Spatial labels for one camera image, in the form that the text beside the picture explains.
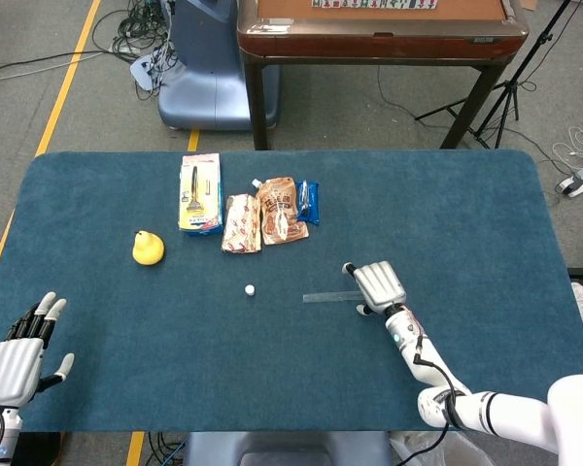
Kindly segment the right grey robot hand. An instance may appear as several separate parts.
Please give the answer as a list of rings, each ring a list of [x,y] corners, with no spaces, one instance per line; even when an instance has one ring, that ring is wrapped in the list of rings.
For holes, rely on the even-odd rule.
[[[342,266],[342,272],[354,278],[364,303],[356,306],[362,316],[371,314],[389,317],[401,311],[406,292],[388,261],[379,261],[361,267],[352,262]]]

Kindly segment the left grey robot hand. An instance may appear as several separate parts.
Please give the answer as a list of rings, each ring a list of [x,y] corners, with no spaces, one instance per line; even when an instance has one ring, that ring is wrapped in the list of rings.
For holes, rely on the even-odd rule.
[[[20,316],[0,341],[0,408],[20,409],[36,394],[63,383],[75,354],[64,355],[52,374],[41,375],[44,355],[67,300],[50,291]]]

